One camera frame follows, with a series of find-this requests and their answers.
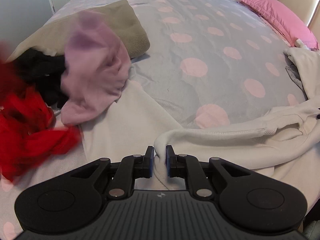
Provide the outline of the white sweatshirt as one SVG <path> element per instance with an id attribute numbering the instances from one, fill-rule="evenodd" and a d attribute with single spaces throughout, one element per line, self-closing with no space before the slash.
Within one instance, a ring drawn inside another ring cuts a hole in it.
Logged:
<path id="1" fill-rule="evenodd" d="M 155 148 L 151 179 L 141 189 L 177 190 L 170 179 L 165 148 L 195 156 L 226 159 L 250 170 L 290 184 L 311 201 L 319 195 L 319 53 L 289 48 L 308 99 L 296 106 L 274 107 L 252 121 L 207 129 L 183 128 L 146 92 L 128 82 L 121 98 L 98 118 L 81 126 L 86 159 L 108 157 L 120 161 Z"/>

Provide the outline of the pink sweatshirt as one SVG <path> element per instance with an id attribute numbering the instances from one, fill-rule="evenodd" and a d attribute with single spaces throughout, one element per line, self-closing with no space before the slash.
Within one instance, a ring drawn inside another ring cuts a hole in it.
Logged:
<path id="1" fill-rule="evenodd" d="M 74 126 L 95 119 L 120 98 L 131 60 L 121 42 L 101 43 L 76 33 L 65 46 L 65 66 L 61 90 L 68 100 L 61 121 Z"/>

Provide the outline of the red garment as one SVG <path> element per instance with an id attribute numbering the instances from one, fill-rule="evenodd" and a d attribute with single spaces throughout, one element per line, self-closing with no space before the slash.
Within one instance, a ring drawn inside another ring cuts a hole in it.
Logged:
<path id="1" fill-rule="evenodd" d="M 10 182 L 81 140 L 77 127 L 54 128 L 55 116 L 40 93 L 4 59 L 1 46 L 1 175 Z"/>

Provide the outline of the polka dot bed cover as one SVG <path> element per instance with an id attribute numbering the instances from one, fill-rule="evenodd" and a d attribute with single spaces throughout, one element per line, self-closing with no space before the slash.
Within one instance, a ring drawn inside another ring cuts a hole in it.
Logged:
<path id="1" fill-rule="evenodd" d="M 53 17 L 119 0 L 71 0 Z M 127 0 L 150 41 L 132 60 L 125 96 L 138 89 L 181 127 L 253 120 L 305 95 L 286 71 L 285 42 L 237 0 Z"/>

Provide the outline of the black garment on bed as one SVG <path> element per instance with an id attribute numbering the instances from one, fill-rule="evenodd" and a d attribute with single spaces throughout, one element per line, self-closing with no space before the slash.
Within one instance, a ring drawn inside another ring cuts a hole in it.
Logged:
<path id="1" fill-rule="evenodd" d="M 13 61 L 17 74 L 34 86 L 48 106 L 61 109 L 68 96 L 61 90 L 61 75 L 66 70 L 63 55 L 50 56 L 29 48 Z"/>

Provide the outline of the khaki folded garment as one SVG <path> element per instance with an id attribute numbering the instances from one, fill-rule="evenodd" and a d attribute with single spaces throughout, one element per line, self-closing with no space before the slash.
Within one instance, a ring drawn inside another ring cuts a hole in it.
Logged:
<path id="1" fill-rule="evenodd" d="M 127 0 L 120 0 L 45 24 L 22 41 L 8 60 L 13 61 L 29 48 L 62 55 L 69 39 L 75 38 L 76 33 L 91 35 L 101 43 L 121 42 L 131 59 L 143 55 L 150 48 L 146 31 L 133 8 Z"/>

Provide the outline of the pink pillow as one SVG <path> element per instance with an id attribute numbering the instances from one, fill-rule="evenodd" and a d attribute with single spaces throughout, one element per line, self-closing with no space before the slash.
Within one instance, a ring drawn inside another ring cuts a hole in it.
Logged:
<path id="1" fill-rule="evenodd" d="M 278 0 L 240 0 L 262 16 L 290 44 L 300 39 L 308 48 L 319 49 L 319 42 L 304 22 Z"/>

